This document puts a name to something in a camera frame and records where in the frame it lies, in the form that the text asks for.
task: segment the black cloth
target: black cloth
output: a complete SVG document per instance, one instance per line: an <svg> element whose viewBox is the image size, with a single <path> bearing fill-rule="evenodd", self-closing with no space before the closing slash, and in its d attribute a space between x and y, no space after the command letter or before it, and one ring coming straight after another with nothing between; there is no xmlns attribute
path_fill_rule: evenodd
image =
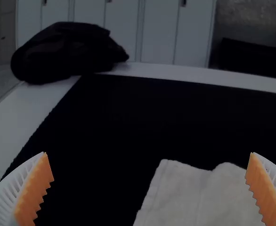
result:
<svg viewBox="0 0 276 226"><path fill-rule="evenodd" d="M37 226L130 226L161 159L206 170L226 161L246 168L250 152L258 152L276 164L276 94L86 76L39 126L5 175L41 151L49 156L55 181Z"/></svg>
<svg viewBox="0 0 276 226"><path fill-rule="evenodd" d="M58 22L20 47L12 56L11 69L19 80L43 84L110 71L128 59L110 31L94 24Z"/></svg>

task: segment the folded towel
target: folded towel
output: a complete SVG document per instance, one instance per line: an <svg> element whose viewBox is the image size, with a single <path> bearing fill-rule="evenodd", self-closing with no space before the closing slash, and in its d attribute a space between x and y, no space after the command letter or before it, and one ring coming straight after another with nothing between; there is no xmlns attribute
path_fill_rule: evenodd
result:
<svg viewBox="0 0 276 226"><path fill-rule="evenodd" d="M162 160L134 226L264 226L245 173L231 163L207 171Z"/></svg>

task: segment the black jacket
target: black jacket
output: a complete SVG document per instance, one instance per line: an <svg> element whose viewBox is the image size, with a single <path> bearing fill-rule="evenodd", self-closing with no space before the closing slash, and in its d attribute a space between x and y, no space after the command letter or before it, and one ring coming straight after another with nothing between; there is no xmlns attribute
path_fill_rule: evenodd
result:
<svg viewBox="0 0 276 226"><path fill-rule="evenodd" d="M110 31L94 24L55 23L13 54L12 72L20 80L44 84L110 71L129 56L109 35Z"/></svg>

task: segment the orange serrated pad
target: orange serrated pad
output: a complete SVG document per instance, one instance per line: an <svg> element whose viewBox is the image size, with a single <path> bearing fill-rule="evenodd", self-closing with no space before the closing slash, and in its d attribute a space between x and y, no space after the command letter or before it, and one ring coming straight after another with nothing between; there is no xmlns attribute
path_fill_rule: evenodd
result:
<svg viewBox="0 0 276 226"><path fill-rule="evenodd" d="M276 226L276 189L258 157L251 153L246 172L246 184L257 200L256 205L263 215L266 226Z"/></svg>
<svg viewBox="0 0 276 226"><path fill-rule="evenodd" d="M50 182L54 181L46 153L39 159L36 166L29 175L24 189L19 197L15 208L15 218L20 226L33 226L33 220L38 216L36 211L40 210L43 196L50 188Z"/></svg>

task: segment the cabinet handle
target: cabinet handle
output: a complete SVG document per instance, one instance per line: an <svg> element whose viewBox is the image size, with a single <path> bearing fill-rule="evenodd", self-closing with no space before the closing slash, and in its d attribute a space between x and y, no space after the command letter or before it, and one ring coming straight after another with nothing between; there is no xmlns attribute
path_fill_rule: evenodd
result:
<svg viewBox="0 0 276 226"><path fill-rule="evenodd" d="M182 0L181 6L186 7L186 4L187 4L187 0Z"/></svg>

